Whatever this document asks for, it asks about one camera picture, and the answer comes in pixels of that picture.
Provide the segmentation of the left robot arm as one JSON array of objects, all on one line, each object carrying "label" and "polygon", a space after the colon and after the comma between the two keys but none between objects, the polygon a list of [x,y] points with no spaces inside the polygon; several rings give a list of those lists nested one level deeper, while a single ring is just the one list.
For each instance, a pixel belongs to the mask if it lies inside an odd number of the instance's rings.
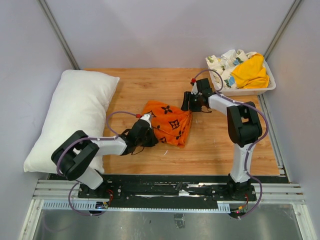
[{"label": "left robot arm", "polygon": [[138,147],[154,147],[158,140],[150,117],[149,114],[143,115],[131,129],[113,137],[92,137],[82,130],[76,131],[51,155],[57,173],[69,181],[86,185],[96,198],[103,197],[107,185],[90,164],[95,157],[132,155]]}]

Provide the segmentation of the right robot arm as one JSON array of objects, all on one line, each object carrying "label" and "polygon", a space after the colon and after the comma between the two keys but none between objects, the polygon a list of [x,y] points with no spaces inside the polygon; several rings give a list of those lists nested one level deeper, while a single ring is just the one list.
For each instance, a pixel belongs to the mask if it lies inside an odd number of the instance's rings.
[{"label": "right robot arm", "polygon": [[227,196],[232,200],[257,199],[252,185],[250,166],[253,150],[263,130],[253,102],[238,102],[216,93],[209,80],[192,79],[193,88],[186,91],[182,111],[201,112],[203,107],[219,111],[227,117],[228,136],[234,144],[233,164],[226,185]]}]

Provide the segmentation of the orange patterned pillowcase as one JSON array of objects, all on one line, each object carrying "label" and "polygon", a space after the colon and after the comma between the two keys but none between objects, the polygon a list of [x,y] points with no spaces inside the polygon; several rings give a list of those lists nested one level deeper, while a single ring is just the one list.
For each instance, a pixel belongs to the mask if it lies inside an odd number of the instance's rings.
[{"label": "orange patterned pillowcase", "polygon": [[184,148],[192,124],[192,112],[160,101],[149,100],[142,111],[152,115],[151,125],[159,142]]}]

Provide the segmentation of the white pillow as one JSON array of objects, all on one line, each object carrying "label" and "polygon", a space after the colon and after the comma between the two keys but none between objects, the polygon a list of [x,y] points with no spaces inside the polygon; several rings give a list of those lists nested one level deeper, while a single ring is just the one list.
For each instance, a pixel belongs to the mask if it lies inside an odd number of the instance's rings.
[{"label": "white pillow", "polygon": [[101,137],[119,77],[102,72],[65,70],[53,93],[41,134],[23,164],[25,172],[55,173],[53,152],[73,133]]}]

